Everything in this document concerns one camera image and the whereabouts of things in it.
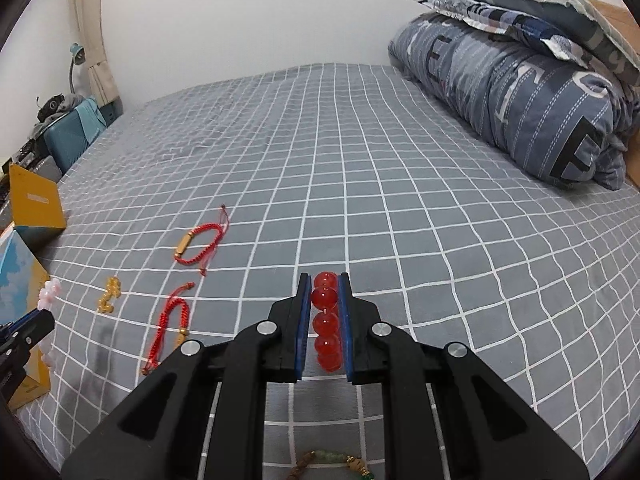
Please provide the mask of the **red braided bracelet gold charm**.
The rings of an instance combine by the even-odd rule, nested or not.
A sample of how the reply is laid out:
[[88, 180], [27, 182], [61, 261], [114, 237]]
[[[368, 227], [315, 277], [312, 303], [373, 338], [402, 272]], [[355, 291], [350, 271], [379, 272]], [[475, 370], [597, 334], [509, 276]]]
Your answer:
[[160, 311], [160, 316], [157, 320], [156, 334], [151, 347], [149, 348], [146, 361], [141, 369], [141, 374], [143, 376], [149, 375], [153, 370], [156, 370], [157, 367], [160, 366], [160, 357], [162, 356], [170, 318], [175, 310], [178, 310], [180, 314], [176, 345], [180, 346], [180, 344], [186, 340], [186, 337], [190, 335], [190, 304], [183, 298], [183, 294], [194, 287], [194, 282], [186, 282], [177, 287], [165, 301], [163, 310]]

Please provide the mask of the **yellow box lid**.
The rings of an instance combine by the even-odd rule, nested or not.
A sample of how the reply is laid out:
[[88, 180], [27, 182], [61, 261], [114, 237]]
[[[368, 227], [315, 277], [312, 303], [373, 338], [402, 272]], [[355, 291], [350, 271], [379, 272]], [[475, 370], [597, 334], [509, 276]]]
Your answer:
[[9, 168], [9, 178], [12, 220], [17, 232], [66, 228], [55, 182], [17, 165]]

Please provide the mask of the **grey checked bed sheet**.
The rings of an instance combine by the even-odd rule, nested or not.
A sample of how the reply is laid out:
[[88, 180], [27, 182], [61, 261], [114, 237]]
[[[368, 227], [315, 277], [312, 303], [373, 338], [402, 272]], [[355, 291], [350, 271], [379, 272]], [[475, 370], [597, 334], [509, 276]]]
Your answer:
[[[208, 84], [130, 110], [58, 186], [66, 230], [51, 390], [20, 411], [59, 465], [141, 382], [169, 294], [226, 341], [347, 272], [384, 321], [467, 344], [597, 474], [639, 420], [639, 194], [523, 174], [396, 70], [320, 64]], [[174, 250], [229, 231], [207, 274]]]

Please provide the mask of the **teal suitcase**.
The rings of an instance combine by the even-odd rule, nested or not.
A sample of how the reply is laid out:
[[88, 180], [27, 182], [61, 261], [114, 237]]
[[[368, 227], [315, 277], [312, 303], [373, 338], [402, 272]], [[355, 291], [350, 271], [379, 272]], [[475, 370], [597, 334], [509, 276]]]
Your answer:
[[106, 128], [107, 121], [96, 101], [88, 98], [55, 118], [43, 129], [42, 136], [56, 166], [62, 174], [66, 174]]

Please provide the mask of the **blue desk lamp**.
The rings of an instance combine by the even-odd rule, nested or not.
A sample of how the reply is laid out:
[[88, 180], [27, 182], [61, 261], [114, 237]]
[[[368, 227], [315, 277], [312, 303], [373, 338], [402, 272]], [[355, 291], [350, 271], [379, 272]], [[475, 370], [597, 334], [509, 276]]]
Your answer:
[[74, 85], [74, 70], [77, 66], [81, 66], [86, 62], [85, 48], [74, 42], [70, 46], [70, 69], [68, 70], [68, 85], [70, 86], [70, 93], [75, 93]]

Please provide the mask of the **blue folded duvet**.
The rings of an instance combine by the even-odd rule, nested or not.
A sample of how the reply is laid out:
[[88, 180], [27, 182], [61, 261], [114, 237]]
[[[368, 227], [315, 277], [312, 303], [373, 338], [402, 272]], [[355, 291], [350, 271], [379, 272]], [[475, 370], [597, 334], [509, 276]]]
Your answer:
[[623, 186], [639, 96], [614, 76], [438, 13], [402, 28], [388, 53], [398, 70], [531, 176], [562, 188]]

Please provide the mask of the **beige curtain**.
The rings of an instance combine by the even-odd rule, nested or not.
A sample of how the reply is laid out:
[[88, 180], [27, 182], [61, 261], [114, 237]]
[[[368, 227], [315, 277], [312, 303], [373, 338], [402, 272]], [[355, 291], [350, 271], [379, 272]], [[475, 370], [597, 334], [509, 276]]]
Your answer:
[[119, 99], [119, 91], [108, 64], [102, 30], [102, 0], [70, 0], [93, 96], [99, 106]]

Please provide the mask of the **patterned pillow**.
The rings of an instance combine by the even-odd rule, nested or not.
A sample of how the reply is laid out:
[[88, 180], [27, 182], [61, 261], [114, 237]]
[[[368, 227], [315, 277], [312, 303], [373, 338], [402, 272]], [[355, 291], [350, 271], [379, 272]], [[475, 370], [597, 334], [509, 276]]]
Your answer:
[[522, 11], [503, 9], [475, 0], [419, 0], [438, 14], [454, 18], [491, 35], [505, 36], [534, 51], [591, 68], [593, 55], [568, 38], [561, 29]]

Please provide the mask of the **grey checked pillow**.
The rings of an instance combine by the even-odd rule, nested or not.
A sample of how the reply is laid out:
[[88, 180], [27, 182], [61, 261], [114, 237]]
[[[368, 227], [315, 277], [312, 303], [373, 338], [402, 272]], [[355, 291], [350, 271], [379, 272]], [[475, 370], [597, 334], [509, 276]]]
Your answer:
[[626, 84], [639, 84], [639, 55], [589, 0], [475, 0], [541, 18], [566, 32]]

